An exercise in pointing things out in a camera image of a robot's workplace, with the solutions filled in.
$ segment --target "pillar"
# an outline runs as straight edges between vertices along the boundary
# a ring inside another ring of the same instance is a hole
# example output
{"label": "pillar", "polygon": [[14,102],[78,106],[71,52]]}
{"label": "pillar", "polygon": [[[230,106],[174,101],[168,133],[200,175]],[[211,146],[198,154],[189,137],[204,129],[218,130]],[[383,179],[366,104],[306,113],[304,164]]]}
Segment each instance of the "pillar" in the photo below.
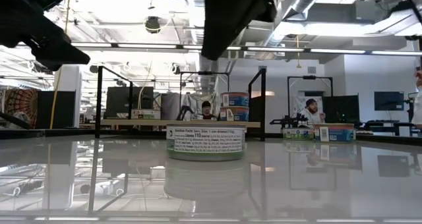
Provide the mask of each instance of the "pillar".
{"label": "pillar", "polygon": [[75,92],[75,113],[73,119],[73,126],[79,127],[80,114],[80,98],[82,96],[82,71],[80,67],[85,65],[63,65],[61,67],[61,76],[59,81],[59,72],[54,75],[54,86],[56,87],[59,81],[58,91],[60,92]]}

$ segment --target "person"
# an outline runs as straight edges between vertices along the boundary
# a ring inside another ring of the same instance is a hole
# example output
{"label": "person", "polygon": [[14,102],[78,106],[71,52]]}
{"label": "person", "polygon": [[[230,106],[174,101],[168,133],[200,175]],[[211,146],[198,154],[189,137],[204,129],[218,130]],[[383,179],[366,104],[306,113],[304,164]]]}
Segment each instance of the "person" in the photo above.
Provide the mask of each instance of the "person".
{"label": "person", "polygon": [[211,114],[211,103],[209,101],[202,102],[202,119],[212,119],[212,118],[217,118],[217,117]]}
{"label": "person", "polygon": [[318,103],[314,99],[308,99],[306,101],[306,107],[300,114],[308,119],[310,125],[323,123],[325,120],[325,114],[318,112]]}
{"label": "person", "polygon": [[411,122],[416,125],[417,128],[422,129],[422,70],[416,72],[416,86],[419,90],[415,97],[413,104],[413,118]]}

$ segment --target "monitor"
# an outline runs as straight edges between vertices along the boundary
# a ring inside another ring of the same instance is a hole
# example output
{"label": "monitor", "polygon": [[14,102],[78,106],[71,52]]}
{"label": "monitor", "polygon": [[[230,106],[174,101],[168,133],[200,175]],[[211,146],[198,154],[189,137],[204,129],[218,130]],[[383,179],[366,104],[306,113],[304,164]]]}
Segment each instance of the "monitor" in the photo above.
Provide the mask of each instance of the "monitor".
{"label": "monitor", "polygon": [[375,111],[403,111],[403,92],[374,92]]}
{"label": "monitor", "polygon": [[[132,108],[138,107],[138,97],[141,87],[133,87]],[[154,101],[154,88],[144,87],[142,91],[141,107],[152,109]],[[127,118],[129,114],[129,87],[109,87],[107,89],[107,102],[105,105],[104,118]]]}
{"label": "monitor", "polygon": [[325,123],[360,122],[359,96],[330,96],[322,98]]}

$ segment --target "reflective surface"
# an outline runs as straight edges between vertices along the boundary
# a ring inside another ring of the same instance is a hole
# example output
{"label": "reflective surface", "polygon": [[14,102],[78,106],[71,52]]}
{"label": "reflective surface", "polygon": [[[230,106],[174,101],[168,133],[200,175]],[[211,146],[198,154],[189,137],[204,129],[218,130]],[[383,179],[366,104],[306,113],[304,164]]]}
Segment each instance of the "reflective surface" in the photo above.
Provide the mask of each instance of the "reflective surface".
{"label": "reflective surface", "polygon": [[366,142],[248,141],[242,160],[201,163],[165,140],[2,140],[0,221],[422,223],[419,160]]}

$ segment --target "wooden shelf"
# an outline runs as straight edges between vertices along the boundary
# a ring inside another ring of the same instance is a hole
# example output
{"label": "wooden shelf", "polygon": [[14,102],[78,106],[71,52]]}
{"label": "wooden shelf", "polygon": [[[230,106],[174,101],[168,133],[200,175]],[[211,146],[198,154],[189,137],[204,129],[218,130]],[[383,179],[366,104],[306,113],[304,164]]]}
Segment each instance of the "wooden shelf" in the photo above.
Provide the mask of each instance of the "wooden shelf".
{"label": "wooden shelf", "polygon": [[166,126],[168,124],[212,124],[212,125],[245,125],[247,128],[260,128],[259,122],[241,121],[168,121],[158,119],[103,119],[101,125],[144,125],[144,126]]}

